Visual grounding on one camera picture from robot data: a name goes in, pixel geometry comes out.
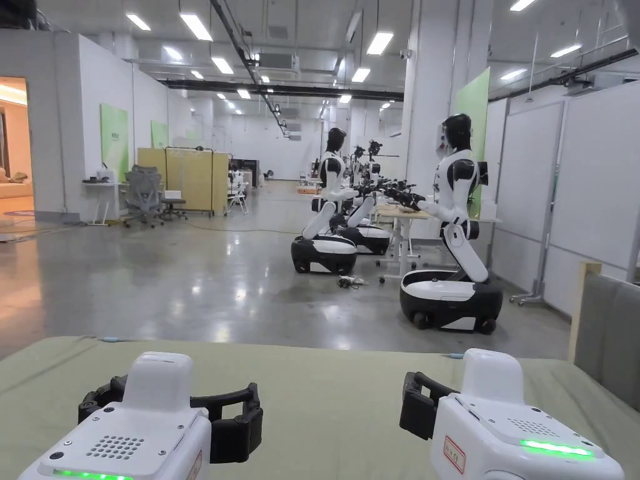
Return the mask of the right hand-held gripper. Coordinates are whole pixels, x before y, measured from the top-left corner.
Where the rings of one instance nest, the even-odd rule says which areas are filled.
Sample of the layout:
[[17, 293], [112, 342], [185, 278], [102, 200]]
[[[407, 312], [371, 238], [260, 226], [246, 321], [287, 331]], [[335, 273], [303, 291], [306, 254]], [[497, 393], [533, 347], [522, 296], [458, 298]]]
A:
[[599, 446], [524, 401], [521, 365], [508, 354], [464, 353], [460, 391], [407, 372], [399, 427], [432, 438], [439, 479], [624, 479]]

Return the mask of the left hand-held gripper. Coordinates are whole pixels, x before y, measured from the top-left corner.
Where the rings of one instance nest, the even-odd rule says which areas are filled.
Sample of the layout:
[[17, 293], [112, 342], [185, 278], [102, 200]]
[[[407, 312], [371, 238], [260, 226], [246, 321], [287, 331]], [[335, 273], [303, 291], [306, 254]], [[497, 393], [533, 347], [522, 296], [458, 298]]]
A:
[[[128, 375], [85, 395], [78, 425], [21, 479], [205, 479], [209, 462], [246, 462], [262, 442], [258, 384], [190, 398], [192, 371], [185, 354], [142, 353]], [[241, 414], [224, 419], [235, 404]]]

